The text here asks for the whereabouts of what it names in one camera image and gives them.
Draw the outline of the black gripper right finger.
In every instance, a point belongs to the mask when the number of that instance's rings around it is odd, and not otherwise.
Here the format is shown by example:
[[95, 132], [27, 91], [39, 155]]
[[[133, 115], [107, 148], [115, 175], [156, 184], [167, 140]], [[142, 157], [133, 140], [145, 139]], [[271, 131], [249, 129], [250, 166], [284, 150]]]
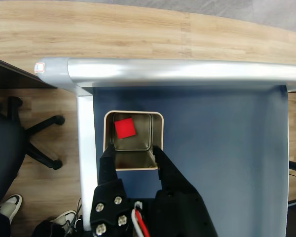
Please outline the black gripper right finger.
[[167, 155], [153, 147], [162, 189], [150, 211], [153, 237], [216, 237], [205, 203], [197, 189], [182, 175]]

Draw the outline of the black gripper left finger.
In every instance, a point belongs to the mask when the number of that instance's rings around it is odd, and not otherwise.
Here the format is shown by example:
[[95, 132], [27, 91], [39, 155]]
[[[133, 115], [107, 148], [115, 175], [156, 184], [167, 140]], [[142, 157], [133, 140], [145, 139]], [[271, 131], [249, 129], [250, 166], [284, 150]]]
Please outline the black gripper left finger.
[[115, 167], [116, 150], [110, 143], [103, 152], [94, 190], [90, 225], [95, 237], [130, 237], [130, 202]]

